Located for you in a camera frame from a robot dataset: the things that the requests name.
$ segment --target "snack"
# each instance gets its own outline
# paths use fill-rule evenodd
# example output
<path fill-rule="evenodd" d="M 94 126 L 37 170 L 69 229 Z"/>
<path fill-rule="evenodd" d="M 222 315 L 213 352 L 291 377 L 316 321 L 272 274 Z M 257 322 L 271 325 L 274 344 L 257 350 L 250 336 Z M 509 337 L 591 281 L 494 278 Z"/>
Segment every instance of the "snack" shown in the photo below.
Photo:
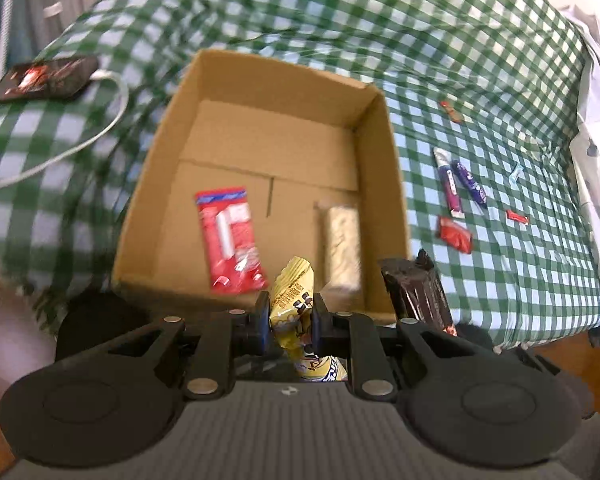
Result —
<path fill-rule="evenodd" d="M 266 288 L 246 190 L 235 187 L 200 192 L 196 204 L 213 291 L 240 294 Z"/>
<path fill-rule="evenodd" d="M 507 209 L 507 218 L 509 220 L 515 220 L 516 222 L 520 222 L 524 225 L 529 224 L 529 218 L 527 218 L 526 216 L 519 215 L 518 213 L 513 212 L 511 209 Z"/>
<path fill-rule="evenodd" d="M 412 317 L 448 334 L 458 335 L 440 276 L 424 249 L 415 260 L 388 258 L 379 263 L 384 286 L 398 319 Z"/>
<path fill-rule="evenodd" d="M 451 168 L 454 170 L 458 180 L 467 189 L 471 195 L 471 198 L 474 199 L 474 202 L 480 207 L 486 208 L 487 194 L 484 192 L 484 188 L 476 182 L 474 176 L 469 172 L 464 164 L 459 160 L 454 160 L 451 163 Z"/>
<path fill-rule="evenodd" d="M 460 197 L 458 196 L 458 190 L 456 189 L 456 181 L 454 180 L 454 174 L 451 171 L 449 153 L 440 148 L 434 148 L 433 156 L 436 159 L 440 180 L 445 188 L 446 203 L 449 206 L 449 213 L 453 218 L 464 218 Z"/>
<path fill-rule="evenodd" d="M 443 216 L 440 217 L 440 238 L 461 253 L 471 254 L 474 238 L 471 231 Z"/>
<path fill-rule="evenodd" d="M 440 106 L 442 106 L 446 113 L 449 114 L 449 118 L 455 123 L 461 123 L 463 120 L 462 114 L 456 112 L 455 108 L 452 107 L 447 101 L 440 101 Z"/>
<path fill-rule="evenodd" d="M 352 207 L 330 207 L 326 213 L 327 286 L 360 290 L 360 220 Z"/>
<path fill-rule="evenodd" d="M 343 381 L 347 371 L 337 357 L 318 357 L 311 348 L 314 270 L 294 256 L 273 285 L 269 323 L 279 345 L 307 381 Z"/>
<path fill-rule="evenodd" d="M 520 176 L 520 174 L 522 173 L 522 170 L 524 170 L 524 168 L 522 167 L 522 164 L 517 163 L 516 167 L 514 168 L 514 170 L 511 172 L 511 174 L 509 175 L 509 185 L 517 190 L 518 189 L 518 177 Z"/>

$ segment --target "white snack bar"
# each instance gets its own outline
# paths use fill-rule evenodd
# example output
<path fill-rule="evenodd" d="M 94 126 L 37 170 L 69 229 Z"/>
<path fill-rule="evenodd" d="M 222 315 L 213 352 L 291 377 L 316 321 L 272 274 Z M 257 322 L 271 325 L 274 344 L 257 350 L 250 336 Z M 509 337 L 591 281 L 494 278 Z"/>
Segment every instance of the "white snack bar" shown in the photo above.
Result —
<path fill-rule="evenodd" d="M 325 269 L 328 287 L 360 290 L 360 219 L 357 209 L 335 206 L 327 210 Z"/>

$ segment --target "phone screen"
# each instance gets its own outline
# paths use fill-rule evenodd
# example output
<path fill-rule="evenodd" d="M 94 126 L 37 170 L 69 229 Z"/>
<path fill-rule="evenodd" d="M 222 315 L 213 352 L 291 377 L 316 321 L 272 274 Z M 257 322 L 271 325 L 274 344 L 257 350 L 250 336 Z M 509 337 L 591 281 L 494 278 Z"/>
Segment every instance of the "phone screen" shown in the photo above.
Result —
<path fill-rule="evenodd" d="M 97 68 L 95 56 L 15 65 L 0 81 L 0 103 L 22 99 L 71 99 L 87 85 Z"/>

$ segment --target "red candy bar wrapper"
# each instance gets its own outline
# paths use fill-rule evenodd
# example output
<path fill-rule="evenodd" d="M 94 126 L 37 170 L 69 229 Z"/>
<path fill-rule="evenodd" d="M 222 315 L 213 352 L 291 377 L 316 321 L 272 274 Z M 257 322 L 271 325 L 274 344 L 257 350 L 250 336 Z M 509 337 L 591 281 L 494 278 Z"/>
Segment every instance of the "red candy bar wrapper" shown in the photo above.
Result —
<path fill-rule="evenodd" d="M 459 226 L 452 219 L 440 217 L 440 238 L 461 253 L 471 254 L 473 237 L 471 231 Z"/>
<path fill-rule="evenodd" d="M 529 218 L 527 218 L 526 216 L 519 215 L 518 213 L 513 212 L 511 209 L 507 209 L 507 218 L 509 220 L 515 220 L 516 222 L 520 222 L 524 225 L 529 224 Z"/>
<path fill-rule="evenodd" d="M 448 101 L 440 101 L 440 106 L 442 106 L 445 109 L 445 112 L 449 114 L 449 118 L 453 122 L 455 122 L 455 123 L 462 122 L 462 114 L 457 112 L 455 110 L 455 108 L 453 108 L 452 105 L 450 105 L 448 103 Z"/>
<path fill-rule="evenodd" d="M 247 192 L 243 187 L 196 194 L 206 243 L 211 289 L 241 294 L 266 288 L 256 248 Z"/>

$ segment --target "green gingham tablecloth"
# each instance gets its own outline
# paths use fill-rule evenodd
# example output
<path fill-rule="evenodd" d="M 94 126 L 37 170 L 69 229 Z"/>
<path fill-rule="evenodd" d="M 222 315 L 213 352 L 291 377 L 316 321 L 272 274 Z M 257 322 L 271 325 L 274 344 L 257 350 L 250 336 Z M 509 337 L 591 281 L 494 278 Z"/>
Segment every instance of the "green gingham tablecloth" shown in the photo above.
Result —
<path fill-rule="evenodd" d="M 0 275 L 75 294 L 103 286 L 125 207 L 153 134 L 199 48 L 230 48 L 373 82 L 384 91 L 408 201 L 411 244 L 435 259 L 455 320 L 505 346 L 600 323 L 600 285 L 576 189 L 582 41 L 546 0 L 97 0 L 44 57 L 93 54 L 131 98 L 107 137 L 0 190 Z M 440 106 L 464 115 L 451 122 Z M 0 177 L 100 131 L 118 106 L 112 83 L 71 103 L 0 106 Z M 483 184 L 483 212 L 461 190 L 471 255 L 437 238 L 448 214 L 432 148 Z M 507 181 L 524 167 L 518 189 Z M 506 219 L 525 214 L 530 224 Z M 62 309 L 40 307 L 52 330 Z"/>

